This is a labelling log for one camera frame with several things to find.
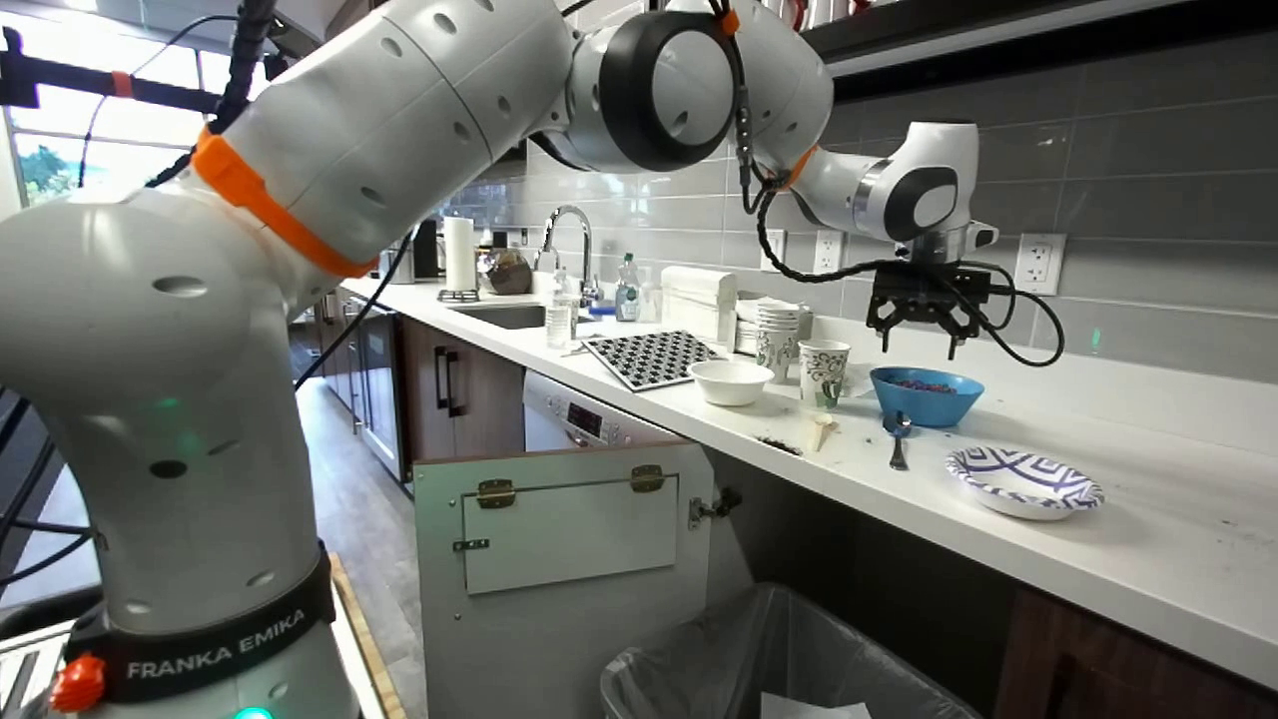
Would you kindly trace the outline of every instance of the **paper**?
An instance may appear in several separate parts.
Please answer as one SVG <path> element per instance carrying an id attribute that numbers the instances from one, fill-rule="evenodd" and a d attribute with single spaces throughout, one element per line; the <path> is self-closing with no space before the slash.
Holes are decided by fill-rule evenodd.
<path id="1" fill-rule="evenodd" d="M 764 691 L 764 709 L 760 719 L 871 719 L 868 703 L 845 703 L 845 708 L 812 708 L 799 699 L 767 693 Z"/>

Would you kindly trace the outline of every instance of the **tile wall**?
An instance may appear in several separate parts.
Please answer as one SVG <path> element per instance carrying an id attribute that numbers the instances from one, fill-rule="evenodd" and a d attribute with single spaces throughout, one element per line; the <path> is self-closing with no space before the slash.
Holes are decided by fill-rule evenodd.
<path id="1" fill-rule="evenodd" d="M 852 98 L 821 144 L 891 152 L 908 120 L 984 128 L 976 211 L 1002 226 L 984 259 L 1009 267 L 1020 231 L 1065 231 L 1056 310 L 1070 351 L 1278 383 L 1278 33 Z M 646 267 L 760 267 L 727 152 L 672 174 L 582 174 L 530 148 L 520 170 L 484 183 L 530 237 L 550 209 L 578 202 L 602 271 L 620 249 Z M 796 237 L 787 259 L 812 263 L 799 214 L 779 209 L 775 223 Z M 845 245 L 852 259 L 883 253 Z M 812 290 L 760 274 L 760 289 L 856 318 L 868 307 L 868 282 Z M 1025 307 L 1009 338 L 1046 346 L 1050 326 Z"/>

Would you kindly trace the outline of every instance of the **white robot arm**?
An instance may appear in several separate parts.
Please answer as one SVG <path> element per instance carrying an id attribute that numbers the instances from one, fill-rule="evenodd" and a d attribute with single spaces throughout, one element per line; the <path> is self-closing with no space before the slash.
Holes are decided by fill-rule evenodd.
<path id="1" fill-rule="evenodd" d="M 0 223 L 0 383 L 74 470 L 105 574 L 27 715 L 357 715 L 325 626 L 287 318 L 511 144 L 666 170 L 747 108 L 740 148 L 821 223 L 970 226 L 970 128 L 922 132 L 891 165 L 820 152 L 820 57 L 749 0 L 713 6 L 678 0 L 582 38 L 550 0 L 393 0 L 205 137 L 172 183 Z"/>

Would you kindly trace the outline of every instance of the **plate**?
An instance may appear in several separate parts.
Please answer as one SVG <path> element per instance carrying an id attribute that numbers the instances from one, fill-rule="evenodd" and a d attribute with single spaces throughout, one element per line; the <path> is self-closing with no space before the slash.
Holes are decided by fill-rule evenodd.
<path id="1" fill-rule="evenodd" d="M 978 504 L 1020 520 L 1070 520 L 1105 504 L 1090 476 L 1024 448 L 961 448 L 954 476 Z"/>

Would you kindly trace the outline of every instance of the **gray trash can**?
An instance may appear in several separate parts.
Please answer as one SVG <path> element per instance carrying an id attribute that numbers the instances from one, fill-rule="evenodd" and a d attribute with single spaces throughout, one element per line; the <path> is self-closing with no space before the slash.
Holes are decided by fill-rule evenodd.
<path id="1" fill-rule="evenodd" d="M 760 719 L 760 693 L 873 719 L 978 719 L 950 691 L 787 588 L 749 588 L 599 675 L 606 719 Z"/>

